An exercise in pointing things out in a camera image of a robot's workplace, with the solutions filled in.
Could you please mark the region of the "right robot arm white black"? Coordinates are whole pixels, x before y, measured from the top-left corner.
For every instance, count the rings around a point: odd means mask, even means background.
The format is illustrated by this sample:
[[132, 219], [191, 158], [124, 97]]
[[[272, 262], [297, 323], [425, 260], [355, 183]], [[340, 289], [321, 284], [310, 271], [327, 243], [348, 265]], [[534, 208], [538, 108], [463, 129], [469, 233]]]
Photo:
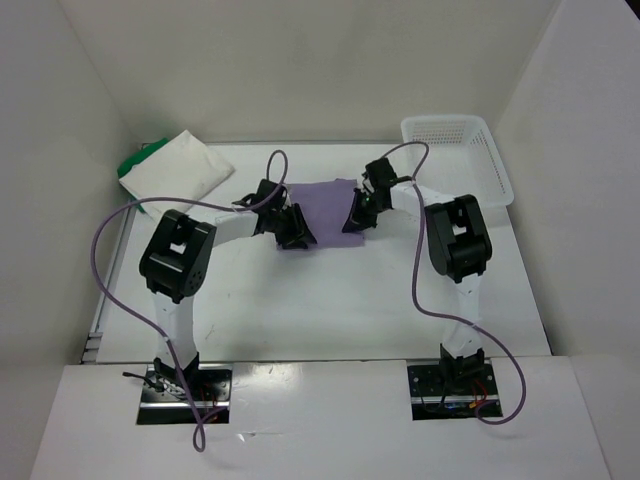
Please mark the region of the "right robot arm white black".
[[480, 285], [493, 249], [477, 199], [454, 197], [424, 186], [354, 189], [345, 233], [377, 226], [378, 215], [400, 210], [420, 221], [420, 247], [428, 248], [433, 269], [448, 278], [456, 290], [458, 312], [443, 314], [449, 323], [440, 344], [439, 382], [450, 393], [460, 393], [483, 369], [485, 353], [477, 325], [481, 321]]

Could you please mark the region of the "green t shirt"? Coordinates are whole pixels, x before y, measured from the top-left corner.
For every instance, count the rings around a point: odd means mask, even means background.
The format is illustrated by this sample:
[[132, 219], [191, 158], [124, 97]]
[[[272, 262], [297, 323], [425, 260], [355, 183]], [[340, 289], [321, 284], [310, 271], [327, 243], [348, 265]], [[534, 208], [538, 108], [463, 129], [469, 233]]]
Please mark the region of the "green t shirt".
[[124, 160], [117, 168], [117, 178], [121, 179], [127, 175], [134, 167], [141, 164], [144, 160], [154, 154], [156, 151], [164, 147], [169, 142], [169, 139], [164, 137], [160, 140], [145, 144], [136, 153]]

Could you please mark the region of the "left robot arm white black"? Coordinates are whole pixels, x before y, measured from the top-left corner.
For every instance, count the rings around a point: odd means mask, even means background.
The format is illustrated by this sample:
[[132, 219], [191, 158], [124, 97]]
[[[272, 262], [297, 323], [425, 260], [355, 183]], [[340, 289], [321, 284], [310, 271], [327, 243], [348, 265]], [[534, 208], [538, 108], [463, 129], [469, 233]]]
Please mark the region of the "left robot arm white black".
[[161, 330], [154, 370], [175, 398], [191, 398], [200, 385], [194, 299], [204, 284], [213, 249], [265, 233], [272, 234], [283, 250], [307, 249], [317, 243], [298, 204], [222, 213], [210, 223], [169, 210], [157, 225], [139, 272], [152, 293], [155, 322]]

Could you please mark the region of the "white plastic basket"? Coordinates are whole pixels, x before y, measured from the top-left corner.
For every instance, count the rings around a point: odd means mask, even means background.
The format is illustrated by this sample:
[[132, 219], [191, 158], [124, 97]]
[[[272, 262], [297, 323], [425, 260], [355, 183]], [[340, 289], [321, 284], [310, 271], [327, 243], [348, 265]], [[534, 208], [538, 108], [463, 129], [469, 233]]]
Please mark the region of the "white plastic basket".
[[422, 115], [401, 121], [405, 142], [429, 145], [418, 183], [453, 196], [474, 195], [484, 207], [506, 207], [514, 193], [488, 125], [475, 115]]

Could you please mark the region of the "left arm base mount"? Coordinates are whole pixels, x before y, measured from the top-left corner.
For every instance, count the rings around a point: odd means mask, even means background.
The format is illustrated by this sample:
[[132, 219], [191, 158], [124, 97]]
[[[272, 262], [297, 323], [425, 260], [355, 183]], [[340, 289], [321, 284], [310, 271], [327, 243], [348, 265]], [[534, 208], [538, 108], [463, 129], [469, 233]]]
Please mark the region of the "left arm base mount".
[[[230, 415], [232, 366], [202, 364], [195, 384], [190, 387], [198, 413], [206, 424], [227, 424]], [[144, 374], [123, 372], [141, 387], [136, 423], [138, 425], [195, 424], [185, 390], [160, 377], [152, 366]]]

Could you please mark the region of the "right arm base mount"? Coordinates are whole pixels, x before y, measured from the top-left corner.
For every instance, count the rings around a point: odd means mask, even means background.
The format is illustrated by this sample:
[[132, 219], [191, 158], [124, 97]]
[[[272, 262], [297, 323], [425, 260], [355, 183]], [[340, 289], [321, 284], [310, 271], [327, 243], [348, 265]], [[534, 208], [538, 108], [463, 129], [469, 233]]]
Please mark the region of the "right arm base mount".
[[408, 362], [406, 369], [413, 421], [474, 418], [477, 408], [482, 417], [503, 417], [490, 361], [479, 374], [458, 383], [445, 381], [436, 360]]

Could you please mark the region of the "purple t shirt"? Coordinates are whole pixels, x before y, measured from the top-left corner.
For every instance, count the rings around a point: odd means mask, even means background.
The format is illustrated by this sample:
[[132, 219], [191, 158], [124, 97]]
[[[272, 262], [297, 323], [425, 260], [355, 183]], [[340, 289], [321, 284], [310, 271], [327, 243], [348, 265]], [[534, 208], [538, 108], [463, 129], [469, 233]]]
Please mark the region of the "purple t shirt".
[[356, 186], [354, 179], [288, 185], [291, 201], [300, 206], [304, 220], [316, 239], [310, 249], [358, 248], [365, 244], [362, 233], [342, 232]]

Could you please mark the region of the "white t shirt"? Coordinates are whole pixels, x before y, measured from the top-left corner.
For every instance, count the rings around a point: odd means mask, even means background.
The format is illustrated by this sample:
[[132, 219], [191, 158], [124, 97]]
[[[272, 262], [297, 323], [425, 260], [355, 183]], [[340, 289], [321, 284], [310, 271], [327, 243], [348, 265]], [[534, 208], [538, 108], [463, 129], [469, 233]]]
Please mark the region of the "white t shirt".
[[191, 208], [179, 200], [199, 201], [228, 179], [235, 167], [185, 130], [119, 179], [136, 200], [156, 197], [156, 202], [139, 206], [153, 221], [165, 211], [181, 213]]

